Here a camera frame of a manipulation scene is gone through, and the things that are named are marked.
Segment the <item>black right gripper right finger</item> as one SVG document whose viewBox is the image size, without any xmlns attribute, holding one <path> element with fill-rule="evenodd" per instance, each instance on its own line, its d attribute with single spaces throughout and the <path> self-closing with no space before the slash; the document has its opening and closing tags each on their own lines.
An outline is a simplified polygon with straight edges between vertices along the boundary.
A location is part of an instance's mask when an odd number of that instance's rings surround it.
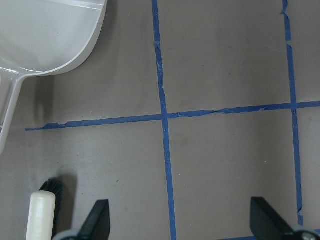
<svg viewBox="0 0 320 240">
<path fill-rule="evenodd" d="M 257 240 L 295 240 L 295 232 L 263 197 L 250 200 L 250 230 Z"/>
</svg>

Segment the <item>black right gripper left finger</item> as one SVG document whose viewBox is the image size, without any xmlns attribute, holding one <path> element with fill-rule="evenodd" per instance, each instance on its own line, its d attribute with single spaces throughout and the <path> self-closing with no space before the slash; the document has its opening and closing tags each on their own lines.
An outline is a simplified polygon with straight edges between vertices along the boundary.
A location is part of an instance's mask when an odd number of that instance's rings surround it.
<svg viewBox="0 0 320 240">
<path fill-rule="evenodd" d="M 77 240 L 108 240 L 111 233 L 108 199 L 97 200 L 79 230 Z"/>
</svg>

